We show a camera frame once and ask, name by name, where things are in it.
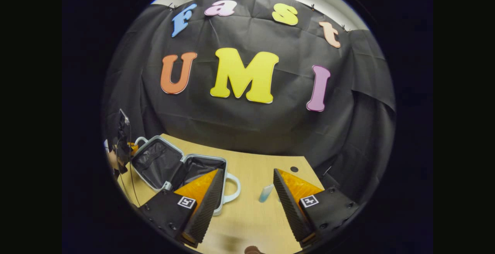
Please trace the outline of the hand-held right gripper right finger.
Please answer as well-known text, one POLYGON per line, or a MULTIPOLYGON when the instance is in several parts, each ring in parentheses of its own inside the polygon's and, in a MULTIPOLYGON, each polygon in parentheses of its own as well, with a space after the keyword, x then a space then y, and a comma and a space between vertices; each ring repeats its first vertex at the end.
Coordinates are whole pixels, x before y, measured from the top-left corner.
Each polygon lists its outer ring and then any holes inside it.
POLYGON ((275 168, 273 184, 295 240, 302 248, 343 228, 360 205, 332 186, 320 189, 275 168))

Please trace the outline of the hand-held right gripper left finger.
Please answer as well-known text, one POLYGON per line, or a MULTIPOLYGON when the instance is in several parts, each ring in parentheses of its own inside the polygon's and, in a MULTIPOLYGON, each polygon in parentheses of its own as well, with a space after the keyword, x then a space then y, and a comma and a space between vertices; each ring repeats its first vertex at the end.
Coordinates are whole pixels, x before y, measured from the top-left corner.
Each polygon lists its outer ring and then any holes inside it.
POLYGON ((138 210, 166 237, 196 248, 205 237, 223 187, 224 171, 215 169, 174 192, 163 189, 138 210))

